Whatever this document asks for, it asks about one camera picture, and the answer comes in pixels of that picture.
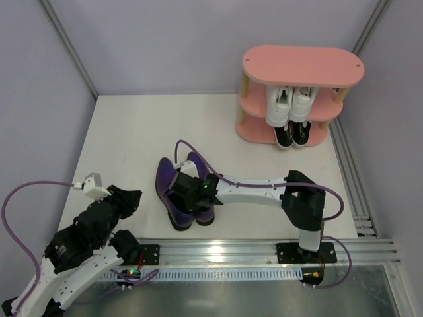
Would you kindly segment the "purple loafer shoe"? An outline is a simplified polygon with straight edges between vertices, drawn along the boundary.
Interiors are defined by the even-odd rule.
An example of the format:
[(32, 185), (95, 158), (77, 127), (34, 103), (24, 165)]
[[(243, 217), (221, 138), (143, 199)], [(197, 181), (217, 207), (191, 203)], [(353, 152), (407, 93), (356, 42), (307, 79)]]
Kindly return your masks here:
[[(193, 162), (196, 165), (199, 178), (203, 179), (209, 173), (207, 166), (202, 162), (199, 155), (194, 151), (189, 152), (187, 160)], [(208, 226), (212, 224), (215, 219), (214, 207), (196, 212), (194, 218), (199, 225)]]
[(185, 231), (191, 227), (194, 216), (191, 213), (180, 211), (172, 202), (170, 191), (171, 183), (176, 176), (176, 169), (167, 157), (162, 157), (158, 163), (155, 175), (156, 193), (167, 210), (168, 218), (173, 228), (177, 231)]

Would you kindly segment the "black canvas sneaker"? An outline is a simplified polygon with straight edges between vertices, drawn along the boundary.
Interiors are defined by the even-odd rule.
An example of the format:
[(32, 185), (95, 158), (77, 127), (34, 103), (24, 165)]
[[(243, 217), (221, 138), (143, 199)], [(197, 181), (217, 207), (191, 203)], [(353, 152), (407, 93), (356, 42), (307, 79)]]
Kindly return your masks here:
[(289, 122), (286, 122), (283, 127), (275, 127), (274, 135), (276, 140), (276, 146), (279, 149), (285, 150), (292, 146), (293, 133)]
[(306, 146), (309, 140), (311, 122), (293, 122), (293, 144), (297, 147)]

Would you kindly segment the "white sneaker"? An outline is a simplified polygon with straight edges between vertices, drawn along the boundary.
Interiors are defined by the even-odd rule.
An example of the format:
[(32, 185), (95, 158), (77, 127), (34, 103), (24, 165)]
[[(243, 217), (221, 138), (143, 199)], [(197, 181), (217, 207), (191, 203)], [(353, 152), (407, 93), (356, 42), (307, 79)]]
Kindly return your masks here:
[(307, 119), (311, 107), (319, 93), (319, 87), (294, 87), (289, 121), (301, 123)]
[(291, 86), (266, 86), (266, 123), (272, 127), (283, 127), (288, 121), (293, 98)]

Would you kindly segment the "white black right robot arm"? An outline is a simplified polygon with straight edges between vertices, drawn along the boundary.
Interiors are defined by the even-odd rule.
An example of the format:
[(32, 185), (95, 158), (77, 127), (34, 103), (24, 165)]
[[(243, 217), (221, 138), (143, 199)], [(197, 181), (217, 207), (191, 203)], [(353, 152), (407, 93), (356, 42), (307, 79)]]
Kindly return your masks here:
[(284, 179), (225, 179), (207, 174), (204, 178), (177, 172), (170, 191), (189, 212), (214, 205), (252, 203), (281, 209), (299, 231), (297, 251), (305, 261), (321, 260), (321, 229), (326, 193), (303, 173), (291, 170)]

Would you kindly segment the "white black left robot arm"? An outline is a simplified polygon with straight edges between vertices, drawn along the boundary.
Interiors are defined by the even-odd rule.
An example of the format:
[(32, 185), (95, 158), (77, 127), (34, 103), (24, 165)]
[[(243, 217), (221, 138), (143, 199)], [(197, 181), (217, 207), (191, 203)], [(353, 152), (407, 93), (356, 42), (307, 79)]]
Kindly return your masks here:
[(139, 207), (140, 190), (114, 185), (100, 189), (93, 202), (46, 246), (36, 275), (18, 297), (1, 305), (6, 316), (62, 316), (103, 273), (132, 264), (139, 243), (128, 230), (114, 231)]

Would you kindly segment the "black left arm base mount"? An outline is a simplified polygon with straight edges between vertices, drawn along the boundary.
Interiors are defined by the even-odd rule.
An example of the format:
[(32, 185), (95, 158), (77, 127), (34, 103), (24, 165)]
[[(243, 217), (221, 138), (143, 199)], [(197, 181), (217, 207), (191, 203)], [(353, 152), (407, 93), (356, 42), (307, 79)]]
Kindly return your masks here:
[(142, 244), (139, 251), (138, 266), (157, 266), (160, 258), (159, 244)]

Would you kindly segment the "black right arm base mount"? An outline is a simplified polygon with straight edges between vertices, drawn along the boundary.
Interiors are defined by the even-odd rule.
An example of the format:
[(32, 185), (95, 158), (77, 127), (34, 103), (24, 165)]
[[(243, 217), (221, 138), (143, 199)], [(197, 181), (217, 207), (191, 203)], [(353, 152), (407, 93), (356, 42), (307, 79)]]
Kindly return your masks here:
[(316, 252), (301, 249), (296, 242), (277, 243), (276, 255), (279, 264), (334, 264), (338, 261), (331, 242), (322, 242)]

